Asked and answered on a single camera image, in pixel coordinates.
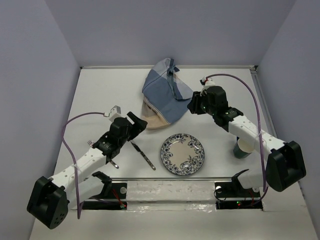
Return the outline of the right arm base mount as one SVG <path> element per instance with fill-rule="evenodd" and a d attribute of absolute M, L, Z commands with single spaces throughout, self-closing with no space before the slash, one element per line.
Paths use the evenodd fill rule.
<path fill-rule="evenodd" d="M 238 177 L 247 171 L 248 169 L 245 169 L 236 173 L 231 177 L 231 181 L 215 183 L 213 195 L 216 199 L 217 210 L 263 210 L 260 191 L 245 189 L 238 180 Z"/>

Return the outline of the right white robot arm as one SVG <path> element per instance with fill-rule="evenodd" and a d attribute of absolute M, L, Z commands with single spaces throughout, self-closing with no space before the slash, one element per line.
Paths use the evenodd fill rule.
<path fill-rule="evenodd" d="M 301 146 L 258 129 L 240 110 L 229 106 L 222 87 L 210 86 L 203 92 L 193 92 L 187 108 L 191 114 L 212 116 L 216 125 L 260 154 L 259 168 L 245 169 L 232 177 L 230 190 L 235 196 L 260 187 L 282 192 L 306 176 Z"/>

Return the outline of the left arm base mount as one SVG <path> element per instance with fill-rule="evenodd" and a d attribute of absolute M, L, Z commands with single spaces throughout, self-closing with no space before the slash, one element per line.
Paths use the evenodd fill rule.
<path fill-rule="evenodd" d="M 90 177 L 84 180 L 80 193 L 84 192 L 84 187 L 93 183 L 90 187 L 92 190 L 95 186 L 101 191 L 82 202 L 83 210 L 108 210 L 108 211 L 124 211 L 127 210 L 127 183 L 113 182 L 112 179 L 101 171 L 94 172 Z"/>

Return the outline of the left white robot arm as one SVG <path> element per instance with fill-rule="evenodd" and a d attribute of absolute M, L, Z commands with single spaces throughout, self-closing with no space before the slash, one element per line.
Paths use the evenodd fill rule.
<path fill-rule="evenodd" d="M 41 176 L 36 180 L 26 209 L 50 230 L 62 223 L 70 209 L 79 209 L 91 197 L 104 198 L 110 194 L 112 179 L 100 168 L 148 124 L 131 111 L 126 117 L 113 115 L 111 119 L 109 130 L 80 159 L 74 159 L 70 166 L 49 178 Z"/>

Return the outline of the dark green mug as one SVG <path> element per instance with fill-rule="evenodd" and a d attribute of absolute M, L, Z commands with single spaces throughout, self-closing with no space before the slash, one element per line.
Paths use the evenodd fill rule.
<path fill-rule="evenodd" d="M 255 149 L 247 144 L 243 139 L 237 139 L 234 147 L 233 147 L 233 155 L 237 159 L 247 158 L 250 154 L 252 154 Z"/>

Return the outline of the steel fork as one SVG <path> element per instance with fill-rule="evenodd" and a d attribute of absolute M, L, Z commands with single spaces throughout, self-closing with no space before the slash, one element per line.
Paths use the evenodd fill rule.
<path fill-rule="evenodd" d="M 92 140 L 88 140 L 87 144 L 92 148 L 94 142 Z M 119 169 L 119 166 L 112 160 L 109 160 L 108 163 L 110 163 L 113 167 L 115 167 L 116 169 Z"/>

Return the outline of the steel table knife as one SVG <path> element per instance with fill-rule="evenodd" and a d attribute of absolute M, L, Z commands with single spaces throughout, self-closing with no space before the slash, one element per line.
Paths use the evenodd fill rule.
<path fill-rule="evenodd" d="M 143 159 L 148 163 L 148 165 L 152 168 L 153 171 L 156 170 L 156 167 L 154 164 L 149 160 L 149 158 L 146 156 L 146 154 L 139 148 L 139 146 L 133 141 L 130 141 L 131 145 L 134 147 L 134 149 L 143 157 Z"/>

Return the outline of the blue beige checked cloth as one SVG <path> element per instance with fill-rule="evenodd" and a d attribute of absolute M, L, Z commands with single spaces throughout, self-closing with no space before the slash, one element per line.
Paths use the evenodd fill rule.
<path fill-rule="evenodd" d="M 174 59 L 165 58 L 145 78 L 141 119 L 148 130 L 167 128 L 188 111 L 193 90 L 178 77 L 179 71 Z"/>

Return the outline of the blue floral ceramic plate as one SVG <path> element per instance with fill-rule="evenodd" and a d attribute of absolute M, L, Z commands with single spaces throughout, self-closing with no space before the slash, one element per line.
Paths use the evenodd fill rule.
<path fill-rule="evenodd" d="M 201 142 L 187 133 L 168 137 L 160 148 L 164 167 L 174 175 L 190 176 L 198 172 L 205 162 L 205 150 Z"/>

